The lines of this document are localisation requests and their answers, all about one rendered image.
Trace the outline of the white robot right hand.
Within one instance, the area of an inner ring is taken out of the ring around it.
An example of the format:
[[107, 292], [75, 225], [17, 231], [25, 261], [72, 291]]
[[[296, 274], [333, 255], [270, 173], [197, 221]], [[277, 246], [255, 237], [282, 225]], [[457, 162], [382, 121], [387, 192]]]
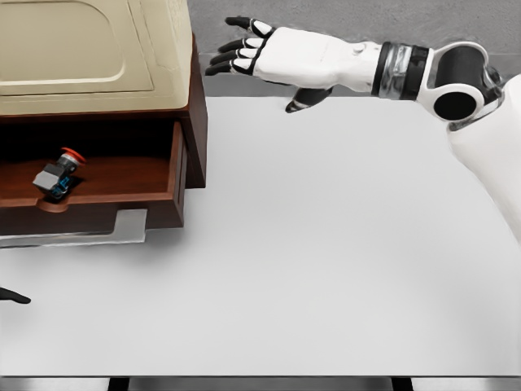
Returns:
[[225, 22], [253, 33], [218, 49], [205, 70], [207, 76], [236, 73], [274, 84], [298, 88], [287, 113], [310, 108], [339, 84], [341, 55], [346, 42], [325, 34], [285, 27], [275, 28], [257, 19], [236, 16]]

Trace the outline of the brown wooden cabinet drawer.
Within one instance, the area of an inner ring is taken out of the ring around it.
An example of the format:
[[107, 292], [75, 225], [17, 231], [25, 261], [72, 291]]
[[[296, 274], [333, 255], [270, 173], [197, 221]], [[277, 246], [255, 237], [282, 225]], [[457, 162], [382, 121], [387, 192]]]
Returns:
[[[33, 180], [69, 147], [86, 159], [53, 203]], [[187, 150], [175, 120], [0, 126], [0, 235], [111, 231], [122, 209], [148, 229], [184, 224]]]

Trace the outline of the silver drawer handle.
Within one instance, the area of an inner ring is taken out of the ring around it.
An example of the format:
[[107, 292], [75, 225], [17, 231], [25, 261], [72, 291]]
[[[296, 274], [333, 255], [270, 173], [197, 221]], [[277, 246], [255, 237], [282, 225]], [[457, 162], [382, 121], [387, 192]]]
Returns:
[[72, 247], [101, 244], [138, 244], [146, 239], [146, 209], [122, 209], [116, 214], [112, 232], [77, 232], [0, 236], [0, 249]]

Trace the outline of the grey switch with red button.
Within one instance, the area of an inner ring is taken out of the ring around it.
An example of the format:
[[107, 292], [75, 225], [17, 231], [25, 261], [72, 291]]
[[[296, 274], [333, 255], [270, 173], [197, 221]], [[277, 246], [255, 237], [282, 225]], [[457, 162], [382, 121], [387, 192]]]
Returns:
[[59, 159], [46, 164], [33, 180], [33, 185], [52, 200], [62, 200], [69, 193], [74, 173], [86, 164], [86, 158], [71, 148], [62, 147], [61, 151]]

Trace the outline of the brown cabinet with beige top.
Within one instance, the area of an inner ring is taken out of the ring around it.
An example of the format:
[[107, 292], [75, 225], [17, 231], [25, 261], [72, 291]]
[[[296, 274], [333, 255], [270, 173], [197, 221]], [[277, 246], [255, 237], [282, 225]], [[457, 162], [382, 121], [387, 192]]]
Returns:
[[0, 0], [0, 124], [178, 118], [206, 185], [208, 114], [187, 0]]

